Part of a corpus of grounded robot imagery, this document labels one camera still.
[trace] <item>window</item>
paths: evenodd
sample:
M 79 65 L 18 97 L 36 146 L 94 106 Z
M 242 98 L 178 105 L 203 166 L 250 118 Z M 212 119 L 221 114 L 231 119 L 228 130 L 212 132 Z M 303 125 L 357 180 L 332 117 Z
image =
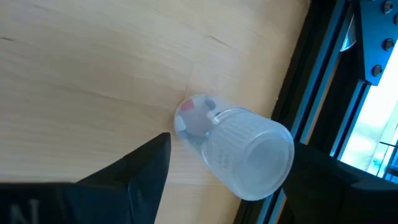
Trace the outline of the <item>window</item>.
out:
M 386 177 L 385 170 L 392 166 L 395 153 L 389 144 L 395 146 L 398 140 L 397 71 L 395 48 L 379 85 L 369 90 L 341 157 L 341 161 L 378 177 Z

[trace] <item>screw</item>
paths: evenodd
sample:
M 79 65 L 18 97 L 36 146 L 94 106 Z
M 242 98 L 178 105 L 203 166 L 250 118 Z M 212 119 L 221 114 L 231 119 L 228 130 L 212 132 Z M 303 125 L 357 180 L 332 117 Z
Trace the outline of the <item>screw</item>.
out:
M 383 72 L 383 69 L 381 68 L 381 65 L 375 65 L 372 69 L 372 75 L 374 77 L 379 76 Z
M 392 10 L 392 1 L 385 1 L 383 5 L 383 13 L 387 14 Z
M 394 46 L 394 40 L 391 38 L 388 38 L 386 40 L 384 40 L 383 42 L 383 49 L 384 50 L 390 50 L 393 46 Z

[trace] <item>metal bracket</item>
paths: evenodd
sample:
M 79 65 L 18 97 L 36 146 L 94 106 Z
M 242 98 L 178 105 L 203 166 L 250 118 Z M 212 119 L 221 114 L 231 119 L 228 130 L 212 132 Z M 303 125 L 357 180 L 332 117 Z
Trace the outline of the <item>metal bracket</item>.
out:
M 398 1 L 353 1 L 361 79 L 378 85 L 398 39 Z

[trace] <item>wooden surface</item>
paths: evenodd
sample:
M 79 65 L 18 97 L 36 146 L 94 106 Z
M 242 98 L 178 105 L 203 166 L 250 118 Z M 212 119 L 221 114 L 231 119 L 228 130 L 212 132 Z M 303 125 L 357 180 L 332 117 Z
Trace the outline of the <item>wooden surface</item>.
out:
M 1 0 L 0 181 L 76 181 L 163 131 L 188 95 L 269 116 L 306 0 Z M 240 200 L 172 139 L 157 223 Z

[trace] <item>translucent plastic bottle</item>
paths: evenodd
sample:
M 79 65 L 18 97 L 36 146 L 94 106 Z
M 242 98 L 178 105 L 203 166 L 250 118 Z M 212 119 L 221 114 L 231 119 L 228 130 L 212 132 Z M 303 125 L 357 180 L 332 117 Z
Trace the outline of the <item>translucent plastic bottle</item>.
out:
M 209 95 L 194 95 L 176 110 L 174 128 L 238 197 L 260 200 L 282 185 L 294 143 L 283 125 Z

